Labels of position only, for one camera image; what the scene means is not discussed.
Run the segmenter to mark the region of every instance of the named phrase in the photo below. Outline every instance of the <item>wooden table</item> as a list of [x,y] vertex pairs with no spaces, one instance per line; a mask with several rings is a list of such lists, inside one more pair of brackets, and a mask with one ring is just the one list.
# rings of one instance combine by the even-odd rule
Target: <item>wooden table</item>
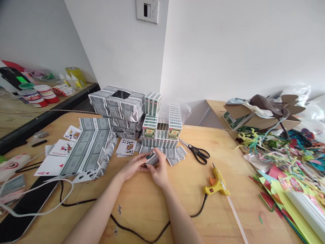
[[[80,117],[100,116],[64,114],[45,128],[51,134],[47,138],[46,145],[54,144],[58,139],[62,139],[68,126],[78,127]],[[258,193],[262,189],[248,178],[255,172],[243,159],[241,152],[233,149],[236,143],[227,131],[184,125],[181,138],[194,146],[206,149],[211,155],[208,165],[199,164],[192,153],[188,152],[184,161],[174,167],[168,166],[170,181],[189,214],[197,213],[202,205],[204,198],[202,188],[209,185],[208,177],[214,177],[213,162],[224,177],[249,243],[301,243],[288,223],[281,220],[276,213],[269,212],[258,198]],[[28,153],[34,157],[42,150],[44,150],[44,144],[35,148],[24,145],[13,149],[6,157],[11,158],[22,153]],[[44,156],[40,156],[29,164],[43,159]],[[117,158],[114,154],[105,175],[95,181],[76,184],[67,203],[99,197],[112,177],[128,160],[130,157]],[[26,177],[27,188],[36,181],[36,177],[33,176],[35,171],[36,169],[23,173]],[[69,190],[70,185],[65,183],[63,195],[65,196]],[[61,187],[58,186],[45,204],[43,212],[49,211],[59,203],[60,191]],[[37,217],[32,227],[17,243],[44,243],[44,240],[46,243],[61,243],[91,205],[92,203],[73,207],[60,206],[50,214]],[[118,213],[119,206],[121,206],[121,215]],[[112,214],[121,225],[135,230],[149,240],[158,236],[169,219],[162,191],[147,172],[137,173],[124,183]],[[201,215],[193,221],[205,243],[243,243],[227,198],[219,192],[208,197]],[[115,229],[116,225],[110,219],[100,243],[144,243],[135,235],[119,228],[115,235]],[[170,227],[157,243],[173,243]]]
[[[41,82],[39,84],[48,84],[55,86],[54,82]],[[59,97],[60,102],[50,103],[43,108],[35,108],[31,104],[24,104],[19,99],[12,99],[12,94],[4,89],[5,94],[0,96],[0,155],[8,152],[4,148],[9,148],[19,140],[25,140],[35,132],[41,130],[44,126],[64,114],[64,112],[45,112],[50,109],[72,109],[88,97],[88,93],[99,90],[97,83],[87,83],[82,89],[76,89],[75,93],[68,97]]]

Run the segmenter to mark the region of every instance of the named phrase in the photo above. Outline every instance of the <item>yellow glue gun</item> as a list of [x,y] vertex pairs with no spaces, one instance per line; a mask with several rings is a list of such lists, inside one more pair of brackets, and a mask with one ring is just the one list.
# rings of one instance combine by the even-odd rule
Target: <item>yellow glue gun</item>
[[210,177],[210,183],[211,186],[210,187],[203,187],[203,192],[205,194],[208,195],[212,195],[213,193],[217,192],[217,191],[221,191],[221,193],[223,195],[230,195],[230,192],[226,189],[226,183],[224,181],[224,179],[222,178],[221,173],[219,172],[219,170],[216,168],[216,166],[213,164],[213,169],[212,172],[215,176],[215,179],[211,179]]

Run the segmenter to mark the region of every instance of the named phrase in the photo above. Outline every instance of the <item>forearm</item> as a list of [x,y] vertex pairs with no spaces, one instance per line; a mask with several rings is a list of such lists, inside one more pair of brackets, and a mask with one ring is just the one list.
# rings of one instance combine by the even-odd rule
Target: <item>forearm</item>
[[174,188],[171,185],[167,185],[166,187],[163,187],[162,190],[167,202],[175,243],[203,243],[201,235],[197,231],[190,215],[186,212]]
[[64,244],[93,244],[100,241],[123,182],[124,179],[119,174],[111,180],[102,195],[63,241]]

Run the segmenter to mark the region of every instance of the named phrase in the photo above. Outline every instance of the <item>person's hand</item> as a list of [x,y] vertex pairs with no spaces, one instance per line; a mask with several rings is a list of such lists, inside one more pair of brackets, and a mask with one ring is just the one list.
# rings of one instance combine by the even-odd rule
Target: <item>person's hand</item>
[[136,172],[149,171],[147,168],[142,167],[142,165],[147,161],[146,156],[148,155],[150,155],[150,153],[139,154],[127,162],[119,172],[123,180],[130,179]]
[[159,151],[157,148],[154,151],[159,157],[159,168],[155,169],[154,166],[147,164],[147,168],[152,174],[153,181],[161,188],[169,186],[169,178],[167,173],[166,155]]

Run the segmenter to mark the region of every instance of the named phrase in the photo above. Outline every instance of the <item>black table edge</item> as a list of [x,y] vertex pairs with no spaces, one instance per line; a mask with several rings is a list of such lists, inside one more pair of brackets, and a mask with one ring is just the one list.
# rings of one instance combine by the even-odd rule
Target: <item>black table edge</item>
[[[84,101],[88,94],[94,93],[100,90],[97,83],[92,84],[86,89],[78,92],[67,100],[59,103],[52,109],[65,109],[71,110],[82,101]],[[7,152],[11,151],[18,145],[18,142],[22,140],[27,140],[29,137],[34,135],[36,132],[42,130],[45,126],[49,125],[51,122],[56,120],[63,114],[68,113],[68,111],[47,111],[40,114],[38,117],[19,127],[18,129],[10,132],[4,137],[0,138],[0,155],[5,155]]]

